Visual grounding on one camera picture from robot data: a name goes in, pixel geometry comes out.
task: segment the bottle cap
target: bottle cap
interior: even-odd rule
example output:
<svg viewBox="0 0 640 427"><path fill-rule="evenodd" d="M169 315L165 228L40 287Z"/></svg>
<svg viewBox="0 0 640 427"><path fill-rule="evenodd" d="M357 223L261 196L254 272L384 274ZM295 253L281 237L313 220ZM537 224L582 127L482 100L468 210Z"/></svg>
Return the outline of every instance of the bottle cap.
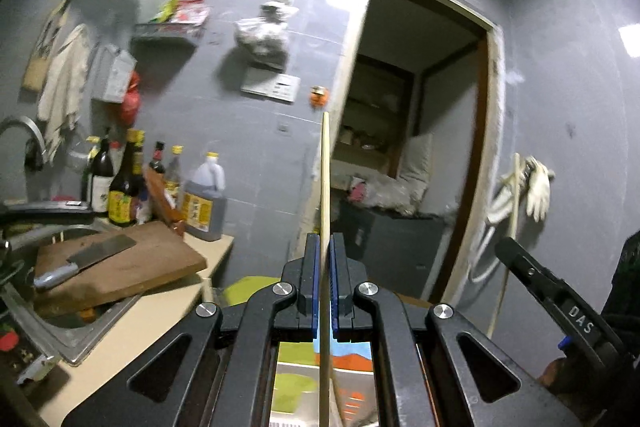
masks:
<svg viewBox="0 0 640 427"><path fill-rule="evenodd" d="M128 142L137 142L138 141L138 130L137 129L127 129L127 141Z"/></svg>

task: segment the door frame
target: door frame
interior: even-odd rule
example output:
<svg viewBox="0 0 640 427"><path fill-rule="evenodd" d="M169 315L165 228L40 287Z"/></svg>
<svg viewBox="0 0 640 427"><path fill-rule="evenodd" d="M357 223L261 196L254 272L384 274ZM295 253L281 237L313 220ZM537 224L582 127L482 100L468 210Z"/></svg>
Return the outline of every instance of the door frame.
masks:
<svg viewBox="0 0 640 427"><path fill-rule="evenodd" d="M486 92L486 118L484 139L478 166L478 181L474 191L473 202L468 212L465 231L460 242L456 261L451 269L442 301L456 302L460 282L466 279L470 254L475 251L482 238L484 220L491 197L494 192L498 169L502 128L504 123L504 39L499 25L491 22L461 0L436 0L460 15L471 20L486 31L488 89ZM334 76L334 84L327 111L329 112L331 152L338 136L338 127L342 120L342 112L346 101L353 67L360 47L360 38L369 8L369 0L353 0L344 40L342 55ZM320 153L316 154L313 179L308 198L302 205L296 248L290 252L291 257L301 257L304 252L306 234L312 232L316 222L316 212L320 204Z"/></svg>

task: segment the kitchen knife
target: kitchen knife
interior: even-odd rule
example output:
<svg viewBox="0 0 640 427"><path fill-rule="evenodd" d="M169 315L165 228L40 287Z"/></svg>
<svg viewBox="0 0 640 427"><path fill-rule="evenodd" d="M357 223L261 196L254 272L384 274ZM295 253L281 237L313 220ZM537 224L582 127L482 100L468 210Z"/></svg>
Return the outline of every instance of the kitchen knife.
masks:
<svg viewBox="0 0 640 427"><path fill-rule="evenodd" d="M46 272L39 277L33 279L33 285L36 290L49 290L54 286L62 284L74 275L78 274L85 268L89 268L96 263L100 263L104 259L111 257L127 248L133 247L136 242L127 235L120 234L110 237L100 243L94 243L88 247L82 248L78 253L68 257L67 264L56 268L55 270Z"/></svg>

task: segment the bottle label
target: bottle label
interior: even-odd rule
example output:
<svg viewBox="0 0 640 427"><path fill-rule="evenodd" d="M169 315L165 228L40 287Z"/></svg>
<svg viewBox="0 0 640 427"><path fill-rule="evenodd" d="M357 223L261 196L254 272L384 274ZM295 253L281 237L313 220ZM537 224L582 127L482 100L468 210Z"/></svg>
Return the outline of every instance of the bottle label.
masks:
<svg viewBox="0 0 640 427"><path fill-rule="evenodd" d="M182 202L182 215L190 227L201 232L209 232L212 209L213 201L185 192L184 201Z"/></svg>
<svg viewBox="0 0 640 427"><path fill-rule="evenodd" d="M180 184L176 182L164 182L164 189L169 195L174 198L174 202L178 201L178 191L180 190Z"/></svg>
<svg viewBox="0 0 640 427"><path fill-rule="evenodd" d="M133 153L133 174L142 174L142 152Z"/></svg>
<svg viewBox="0 0 640 427"><path fill-rule="evenodd" d="M109 187L113 177L92 176L91 183L91 207L94 212L106 212L109 203Z"/></svg>
<svg viewBox="0 0 640 427"><path fill-rule="evenodd" d="M109 219L120 225L128 225L136 217L136 202L118 190L109 192Z"/></svg>

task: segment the kitchen sink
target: kitchen sink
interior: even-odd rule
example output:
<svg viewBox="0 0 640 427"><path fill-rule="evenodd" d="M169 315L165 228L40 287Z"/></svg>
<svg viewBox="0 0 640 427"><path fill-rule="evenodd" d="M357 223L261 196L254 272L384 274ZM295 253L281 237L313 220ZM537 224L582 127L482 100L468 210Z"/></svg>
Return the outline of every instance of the kitchen sink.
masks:
<svg viewBox="0 0 640 427"><path fill-rule="evenodd" d="M45 352L59 353L70 365L79 365L140 295L97 307L97 318L91 324L85 323L77 314L44 319L33 310L33 273L38 249L56 241L113 229L113 225L95 220L89 225L46 225L10 238L12 251L3 264L17 268L22 262L22 266L0 289L0 298L36 345Z"/></svg>

